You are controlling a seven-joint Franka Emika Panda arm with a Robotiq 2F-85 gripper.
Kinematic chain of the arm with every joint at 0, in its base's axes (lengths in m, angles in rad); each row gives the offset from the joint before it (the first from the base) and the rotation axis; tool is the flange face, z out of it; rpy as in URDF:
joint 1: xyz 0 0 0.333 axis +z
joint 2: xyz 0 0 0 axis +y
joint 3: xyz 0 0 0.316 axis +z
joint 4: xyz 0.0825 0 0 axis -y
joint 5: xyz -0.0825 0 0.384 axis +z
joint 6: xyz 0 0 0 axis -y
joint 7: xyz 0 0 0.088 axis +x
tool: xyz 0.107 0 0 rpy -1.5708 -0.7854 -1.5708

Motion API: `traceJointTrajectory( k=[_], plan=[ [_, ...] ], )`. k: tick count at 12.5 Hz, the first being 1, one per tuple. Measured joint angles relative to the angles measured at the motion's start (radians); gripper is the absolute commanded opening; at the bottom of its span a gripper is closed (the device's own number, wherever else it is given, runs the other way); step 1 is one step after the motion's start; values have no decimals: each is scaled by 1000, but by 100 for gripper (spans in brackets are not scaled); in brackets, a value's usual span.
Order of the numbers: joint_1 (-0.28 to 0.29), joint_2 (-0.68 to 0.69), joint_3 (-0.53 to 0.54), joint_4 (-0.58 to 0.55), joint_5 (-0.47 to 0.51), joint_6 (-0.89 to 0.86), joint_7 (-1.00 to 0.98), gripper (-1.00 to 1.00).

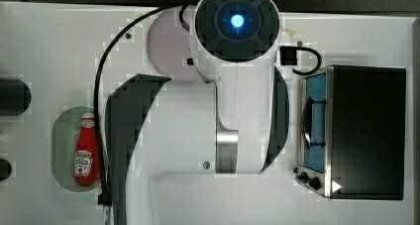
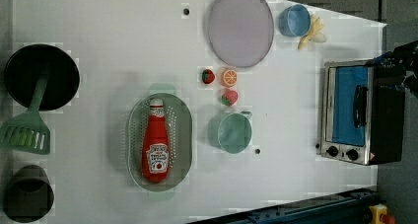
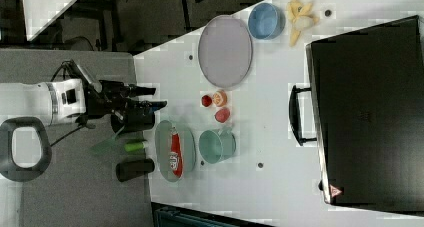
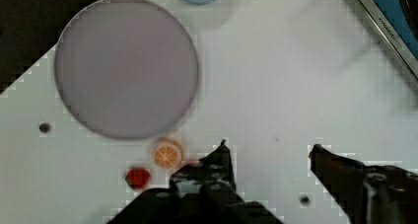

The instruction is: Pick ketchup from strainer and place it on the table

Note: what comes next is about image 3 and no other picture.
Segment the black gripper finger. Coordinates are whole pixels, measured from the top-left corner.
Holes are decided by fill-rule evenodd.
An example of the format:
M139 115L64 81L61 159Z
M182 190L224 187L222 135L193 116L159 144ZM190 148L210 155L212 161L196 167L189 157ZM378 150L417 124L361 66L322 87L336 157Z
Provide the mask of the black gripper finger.
M166 101L134 101L132 100L129 106L133 109L143 109L147 111L157 111L167 106Z
M137 85L129 85L129 97L137 97L137 96L145 96L145 95L151 95L153 96L156 92L155 88L151 87L141 87Z

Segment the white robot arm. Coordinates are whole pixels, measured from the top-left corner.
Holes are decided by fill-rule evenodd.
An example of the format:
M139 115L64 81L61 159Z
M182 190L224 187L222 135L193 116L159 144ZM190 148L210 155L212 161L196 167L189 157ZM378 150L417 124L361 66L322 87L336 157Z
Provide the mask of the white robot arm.
M1 85L1 176L28 182L41 176L52 159L53 143L47 128L76 123L86 127L92 119L111 117L113 131L150 129L154 114L165 101L138 101L155 90L133 84L82 79L36 84Z

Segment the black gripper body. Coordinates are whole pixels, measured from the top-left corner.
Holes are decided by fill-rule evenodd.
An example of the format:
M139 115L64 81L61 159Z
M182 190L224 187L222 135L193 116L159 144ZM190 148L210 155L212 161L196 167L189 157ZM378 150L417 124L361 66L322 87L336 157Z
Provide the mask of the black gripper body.
M98 92L93 84L83 82L86 111L83 123L92 119L100 119L105 115L117 112L123 115L131 102L130 94L133 86L118 81L101 80Z

